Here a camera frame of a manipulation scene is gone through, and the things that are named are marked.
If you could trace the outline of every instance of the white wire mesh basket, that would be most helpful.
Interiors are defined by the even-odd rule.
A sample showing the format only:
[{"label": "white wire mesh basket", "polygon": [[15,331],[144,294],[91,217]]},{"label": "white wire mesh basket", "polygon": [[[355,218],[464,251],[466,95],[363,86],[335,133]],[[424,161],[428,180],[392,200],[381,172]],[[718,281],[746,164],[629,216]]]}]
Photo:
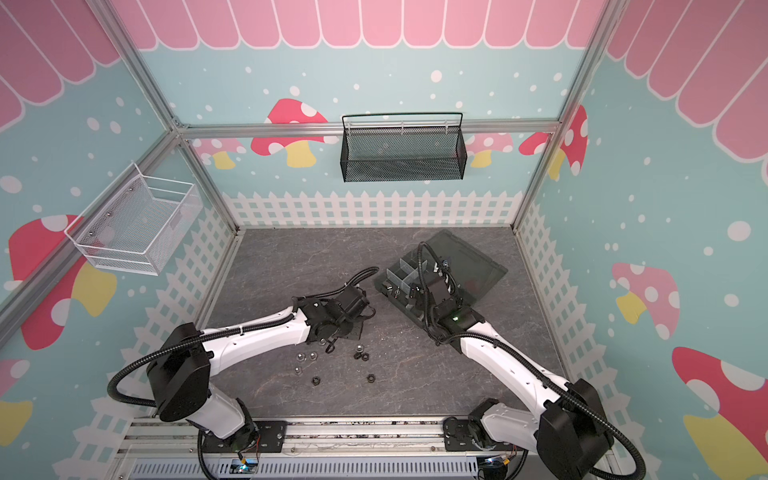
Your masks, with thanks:
[{"label": "white wire mesh basket", "polygon": [[96,268],[159,275],[203,201],[195,184],[143,175],[136,164],[129,168],[137,173],[80,225],[97,197],[65,233]]}]

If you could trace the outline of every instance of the black wire mesh basket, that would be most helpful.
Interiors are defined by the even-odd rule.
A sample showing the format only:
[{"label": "black wire mesh basket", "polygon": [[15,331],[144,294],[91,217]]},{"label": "black wire mesh basket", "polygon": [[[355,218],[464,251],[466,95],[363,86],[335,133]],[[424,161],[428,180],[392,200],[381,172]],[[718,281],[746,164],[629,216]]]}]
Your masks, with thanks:
[{"label": "black wire mesh basket", "polygon": [[462,119],[456,112],[344,115],[344,181],[464,178]]}]

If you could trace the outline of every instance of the mushroom illustration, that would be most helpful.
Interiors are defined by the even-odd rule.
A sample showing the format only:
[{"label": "mushroom illustration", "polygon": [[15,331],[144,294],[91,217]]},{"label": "mushroom illustration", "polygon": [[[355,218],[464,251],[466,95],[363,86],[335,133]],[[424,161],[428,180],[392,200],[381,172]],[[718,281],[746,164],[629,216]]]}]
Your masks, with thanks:
[{"label": "mushroom illustration", "polygon": [[[264,123],[325,124],[328,121],[309,105],[293,98],[282,98],[272,108]],[[250,144],[250,149],[256,154],[267,156],[275,154],[285,147],[288,152],[289,167],[312,167],[317,162],[317,159],[312,155],[312,151],[310,151],[310,140],[324,144],[335,144],[339,141],[339,138],[333,136],[254,138]]]},{"label": "mushroom illustration", "polygon": [[235,168],[235,163],[227,152],[236,151],[238,154],[246,152],[243,144],[236,138],[198,138],[192,142],[192,147],[206,165],[210,165],[210,159],[213,157],[214,165],[219,170]]},{"label": "mushroom illustration", "polygon": [[706,353],[672,351],[672,365],[685,385],[716,415],[683,417],[704,461],[723,480],[768,473],[768,382]]},{"label": "mushroom illustration", "polygon": [[[64,228],[75,215],[54,215],[19,227],[8,239],[13,282],[21,283],[51,250],[65,238]],[[118,278],[94,268],[81,257],[22,324],[22,336],[30,349],[52,345],[64,331],[72,299],[91,316],[99,316],[118,288]]]},{"label": "mushroom illustration", "polygon": [[476,134],[465,142],[467,153],[474,154],[470,167],[485,168],[491,164],[491,151],[509,153],[515,149],[510,134]]},{"label": "mushroom illustration", "polygon": [[538,155],[544,151],[547,147],[547,141],[549,140],[549,134],[542,132],[536,132],[530,137],[523,140],[520,144],[520,153],[523,155]]},{"label": "mushroom illustration", "polygon": [[[29,370],[28,360],[0,360],[0,397]],[[11,445],[32,416],[32,402],[0,402],[0,446]]]},{"label": "mushroom illustration", "polygon": [[[565,132],[565,139],[563,140],[563,143],[560,144],[558,152],[554,155],[552,165],[549,166],[548,173],[552,180],[560,180],[560,167],[563,164],[563,160],[566,158],[568,159],[568,164],[571,166],[571,173],[573,175],[579,174],[581,168],[584,166],[584,156],[587,154],[587,133],[587,111],[584,109],[583,105],[579,105],[579,108],[576,111],[576,117],[574,117],[571,127]],[[530,144],[526,145],[526,151],[531,150],[530,145],[541,145],[542,135],[546,134],[537,133],[526,139],[523,144],[531,141]],[[520,153],[526,155],[522,148],[523,145],[520,146]]]},{"label": "mushroom illustration", "polygon": [[615,283],[629,290],[616,299],[624,319],[634,325],[647,310],[659,337],[669,339],[680,318],[680,294],[672,275],[660,268],[615,263],[613,276]]}]

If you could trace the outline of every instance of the mesh basket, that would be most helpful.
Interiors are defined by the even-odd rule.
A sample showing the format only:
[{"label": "mesh basket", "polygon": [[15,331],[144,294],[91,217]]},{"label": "mesh basket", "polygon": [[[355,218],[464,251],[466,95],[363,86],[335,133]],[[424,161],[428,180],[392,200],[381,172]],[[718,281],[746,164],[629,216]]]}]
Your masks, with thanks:
[{"label": "mesh basket", "polygon": [[97,268],[159,275],[202,209],[197,185],[138,172],[65,233]]},{"label": "mesh basket", "polygon": [[464,178],[460,113],[345,115],[342,123],[345,182]]}]

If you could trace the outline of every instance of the white picket fence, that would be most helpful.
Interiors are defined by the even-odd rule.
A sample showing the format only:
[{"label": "white picket fence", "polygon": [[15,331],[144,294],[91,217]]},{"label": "white picket fence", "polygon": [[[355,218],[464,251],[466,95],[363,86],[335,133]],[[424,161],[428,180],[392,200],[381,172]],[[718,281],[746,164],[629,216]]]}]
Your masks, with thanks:
[{"label": "white picket fence", "polygon": [[[184,258],[174,258],[176,272],[166,273],[167,288],[157,290],[157,306],[146,309],[147,325],[134,328],[136,343],[132,348],[121,350],[125,365],[158,350],[181,323],[194,321],[230,235],[227,225],[214,210],[205,209],[205,217],[197,222],[200,231],[192,232],[192,244],[184,244]],[[114,374],[107,374],[105,385]],[[142,398],[152,395],[144,369],[125,378],[120,390]],[[91,400],[91,405],[95,411],[91,424],[72,432],[78,441],[74,454],[53,464],[59,480],[104,478],[131,420],[149,413],[147,409],[108,397]]]},{"label": "white picket fence", "polygon": [[523,193],[513,197],[502,192],[494,197],[491,192],[479,196],[475,192],[462,195],[445,192],[432,196],[429,192],[417,197],[413,192],[401,197],[397,192],[385,197],[379,192],[374,197],[363,192],[355,197],[351,192],[340,197],[335,192],[324,197],[301,193],[293,197],[288,193],[278,197],[270,193],[266,198],[254,193],[252,197],[238,194],[237,198],[224,194],[224,200],[237,222],[244,227],[395,227],[472,225],[500,227],[515,218]]},{"label": "white picket fence", "polygon": [[[627,412],[630,397],[616,388],[617,371],[605,364],[606,346],[594,340],[595,324],[587,323],[584,318],[587,305],[576,300],[578,287],[568,282],[571,271],[563,270],[563,256],[555,251],[557,241],[550,240],[549,231],[545,228],[545,216],[539,213],[539,205],[531,204],[520,227],[523,254],[532,268],[534,285],[543,300],[554,340],[564,356],[564,367],[571,378],[585,379],[596,388],[606,416],[637,446],[645,459],[648,475],[656,479],[661,460],[643,449],[640,438],[645,428],[630,419]],[[623,448],[617,449],[617,460],[626,473],[632,472],[634,463]]]}]

